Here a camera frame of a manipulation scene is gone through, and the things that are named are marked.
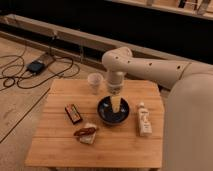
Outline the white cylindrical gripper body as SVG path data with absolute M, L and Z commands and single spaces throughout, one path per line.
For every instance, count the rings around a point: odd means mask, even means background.
M 122 91 L 124 84 L 124 72 L 108 71 L 107 72 L 107 90 L 109 93 L 116 95 Z

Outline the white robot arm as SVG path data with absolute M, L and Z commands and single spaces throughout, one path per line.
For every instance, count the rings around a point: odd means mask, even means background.
M 104 53 L 107 86 L 122 87 L 125 74 L 170 91 L 165 105 L 162 171 L 213 171 L 213 65 L 135 58 L 127 47 Z

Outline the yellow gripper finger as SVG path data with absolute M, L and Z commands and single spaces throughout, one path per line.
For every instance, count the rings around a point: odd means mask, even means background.
M 113 112 L 117 113 L 120 110 L 121 96 L 120 95 L 113 95 L 111 97 L 111 104 L 112 104 Z

